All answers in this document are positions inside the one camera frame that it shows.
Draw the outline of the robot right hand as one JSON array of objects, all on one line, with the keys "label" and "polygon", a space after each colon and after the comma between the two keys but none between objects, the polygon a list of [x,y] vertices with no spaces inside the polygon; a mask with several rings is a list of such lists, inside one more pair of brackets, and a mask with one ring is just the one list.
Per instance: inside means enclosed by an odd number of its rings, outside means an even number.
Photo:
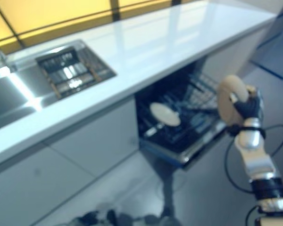
[{"label": "robot right hand", "polygon": [[257,118],[260,121],[264,117],[264,101],[260,90],[257,87],[247,85],[248,99],[243,102],[235,93],[230,94],[230,101],[238,114],[244,119]]}]

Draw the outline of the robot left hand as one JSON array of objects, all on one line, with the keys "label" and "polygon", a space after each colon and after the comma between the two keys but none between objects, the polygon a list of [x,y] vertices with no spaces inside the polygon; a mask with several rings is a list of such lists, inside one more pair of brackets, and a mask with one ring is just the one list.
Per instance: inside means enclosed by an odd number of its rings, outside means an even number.
[{"label": "robot left hand", "polygon": [[79,221],[83,226],[109,226],[110,222],[106,212],[89,211],[79,217]]}]

